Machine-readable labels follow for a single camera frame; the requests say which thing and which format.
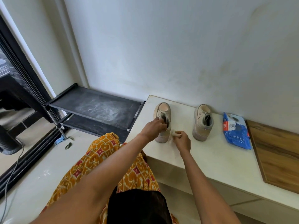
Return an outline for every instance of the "hand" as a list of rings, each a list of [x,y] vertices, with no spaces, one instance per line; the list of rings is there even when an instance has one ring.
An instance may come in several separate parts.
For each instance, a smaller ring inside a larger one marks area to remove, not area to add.
[[[167,124],[165,124],[163,119],[159,119],[159,117],[157,117],[153,121],[145,125],[145,127],[140,132],[140,135],[146,137],[148,142],[151,142],[156,137],[158,137],[159,133],[165,131],[166,129]]]
[[[176,131],[176,133],[180,133],[181,136],[174,136],[173,140],[182,156],[182,153],[190,152],[191,141],[190,141],[188,135],[184,131]]]

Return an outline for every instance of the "yellow patterned pants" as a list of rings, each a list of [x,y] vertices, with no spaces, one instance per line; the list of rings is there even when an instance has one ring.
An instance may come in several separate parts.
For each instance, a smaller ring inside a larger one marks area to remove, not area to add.
[[[118,136],[114,133],[107,133],[94,140],[85,155],[62,178],[43,211],[51,206],[55,201],[59,200],[59,198],[63,194],[67,193],[68,190],[74,187],[80,181],[82,176],[90,173],[96,166],[121,147]],[[138,154],[128,172],[119,181],[117,193],[130,189],[160,191],[159,185],[155,180],[150,167],[144,161],[141,153]],[[106,224],[107,214],[108,202],[95,223]],[[173,224],[178,224],[178,220],[172,214],[171,219]]]

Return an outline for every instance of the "plastic packet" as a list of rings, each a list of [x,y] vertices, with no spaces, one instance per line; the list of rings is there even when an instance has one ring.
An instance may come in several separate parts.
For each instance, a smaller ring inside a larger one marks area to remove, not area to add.
[[[223,113],[223,133],[228,143],[251,149],[250,137],[243,117]]]

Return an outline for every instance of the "beige sneaker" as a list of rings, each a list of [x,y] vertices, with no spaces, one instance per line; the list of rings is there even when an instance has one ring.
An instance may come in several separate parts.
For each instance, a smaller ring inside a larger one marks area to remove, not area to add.
[[[204,142],[214,125],[211,110],[207,105],[200,105],[194,112],[195,125],[192,135],[198,140]]]
[[[166,143],[168,141],[171,130],[171,111],[169,104],[165,102],[158,104],[154,111],[154,119],[156,117],[164,119],[164,122],[167,124],[167,130],[159,133],[159,136],[155,140],[159,143]]]

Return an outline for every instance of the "metal pole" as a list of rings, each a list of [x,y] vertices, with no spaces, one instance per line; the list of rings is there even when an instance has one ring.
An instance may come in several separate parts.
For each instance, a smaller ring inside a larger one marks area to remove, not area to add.
[[[60,128],[60,126],[58,125],[58,123],[56,122],[55,118],[52,116],[52,113],[50,113],[50,111],[47,111],[47,113],[49,114],[50,118],[53,120],[54,124],[56,125],[56,128],[61,132],[62,136],[64,137],[64,139],[67,139],[65,133],[63,132],[63,130]]]

